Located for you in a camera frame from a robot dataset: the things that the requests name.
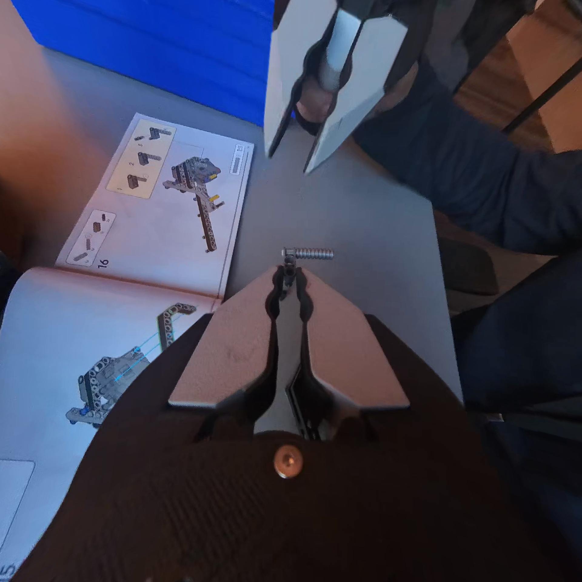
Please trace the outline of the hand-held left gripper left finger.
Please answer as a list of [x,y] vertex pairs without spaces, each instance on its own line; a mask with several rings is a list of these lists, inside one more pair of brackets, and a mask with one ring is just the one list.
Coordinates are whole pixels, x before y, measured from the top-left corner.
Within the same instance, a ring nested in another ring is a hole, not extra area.
[[278,315],[272,266],[213,313],[168,403],[254,424],[275,396]]

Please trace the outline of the person's right forearm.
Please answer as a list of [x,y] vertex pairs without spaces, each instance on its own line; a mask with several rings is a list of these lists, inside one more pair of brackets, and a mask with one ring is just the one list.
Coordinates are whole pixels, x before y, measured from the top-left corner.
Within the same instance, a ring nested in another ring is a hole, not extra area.
[[353,137],[454,224],[501,248],[545,256],[581,248],[581,150],[519,148],[457,106],[425,57],[404,100]]

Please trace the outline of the person's right hand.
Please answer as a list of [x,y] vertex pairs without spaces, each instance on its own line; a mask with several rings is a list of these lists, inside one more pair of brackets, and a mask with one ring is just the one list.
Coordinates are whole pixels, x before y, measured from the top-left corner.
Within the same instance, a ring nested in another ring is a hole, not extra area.
[[[365,120],[387,112],[407,97],[418,74],[418,61],[384,96],[377,102]],[[333,93],[325,91],[317,79],[310,76],[302,84],[299,101],[295,105],[295,119],[308,134],[316,136],[324,123],[332,103]]]

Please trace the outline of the grey lego model assembly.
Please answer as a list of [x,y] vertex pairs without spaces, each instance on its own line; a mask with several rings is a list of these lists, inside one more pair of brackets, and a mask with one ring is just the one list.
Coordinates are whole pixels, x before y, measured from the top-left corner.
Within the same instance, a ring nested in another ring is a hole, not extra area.
[[[293,290],[296,280],[299,259],[331,260],[333,250],[305,247],[284,247],[281,251],[282,262],[282,286],[279,301],[284,301]],[[310,397],[307,393],[308,382],[305,374],[306,365],[303,363],[304,349],[300,343],[299,362],[292,379],[285,387],[285,393],[295,419],[296,427],[300,435],[306,440],[321,441],[323,437],[319,430],[322,417],[318,417],[316,397]]]

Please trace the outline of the person's dark clothing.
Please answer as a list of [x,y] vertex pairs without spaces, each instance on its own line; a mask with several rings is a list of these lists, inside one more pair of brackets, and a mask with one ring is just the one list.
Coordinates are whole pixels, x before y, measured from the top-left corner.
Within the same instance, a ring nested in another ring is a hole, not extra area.
[[452,320],[467,410],[544,554],[581,581],[581,249]]

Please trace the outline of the blue plastic bin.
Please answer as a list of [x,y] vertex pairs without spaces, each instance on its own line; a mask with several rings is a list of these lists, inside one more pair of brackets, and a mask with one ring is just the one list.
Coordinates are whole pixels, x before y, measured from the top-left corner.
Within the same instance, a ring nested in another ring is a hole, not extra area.
[[262,126],[274,1],[13,1],[40,45]]

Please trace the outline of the wooden cabinet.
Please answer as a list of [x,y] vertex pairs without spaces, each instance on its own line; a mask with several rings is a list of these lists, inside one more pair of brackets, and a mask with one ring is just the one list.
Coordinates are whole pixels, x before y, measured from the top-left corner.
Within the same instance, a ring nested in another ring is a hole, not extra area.
[[[581,58],[581,18],[566,1],[538,1],[507,40],[532,98],[539,97]],[[581,149],[581,75],[538,110],[553,150]]]

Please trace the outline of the open lego instruction booklet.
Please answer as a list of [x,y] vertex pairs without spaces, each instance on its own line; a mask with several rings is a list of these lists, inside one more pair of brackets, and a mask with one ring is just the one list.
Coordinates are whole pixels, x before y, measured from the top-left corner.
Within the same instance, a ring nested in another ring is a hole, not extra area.
[[127,388],[222,302],[254,144],[136,113],[52,268],[1,326],[1,581]]

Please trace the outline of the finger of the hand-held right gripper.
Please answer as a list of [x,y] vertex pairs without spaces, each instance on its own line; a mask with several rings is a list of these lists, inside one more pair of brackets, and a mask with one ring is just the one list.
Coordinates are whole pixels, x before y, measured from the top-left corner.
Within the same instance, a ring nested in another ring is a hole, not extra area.
[[340,75],[340,88],[316,135],[304,173],[324,163],[383,97],[384,83],[407,29],[385,16],[359,22],[360,29]]
[[306,62],[338,9],[336,1],[275,1],[264,108],[264,149],[272,158],[287,129]]

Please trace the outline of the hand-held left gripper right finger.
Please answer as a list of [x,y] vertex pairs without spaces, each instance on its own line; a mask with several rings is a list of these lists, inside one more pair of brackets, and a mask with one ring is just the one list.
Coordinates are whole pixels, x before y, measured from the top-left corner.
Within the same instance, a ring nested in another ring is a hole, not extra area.
[[296,271],[302,340],[296,412],[306,428],[406,410],[404,392],[364,313],[306,269]]

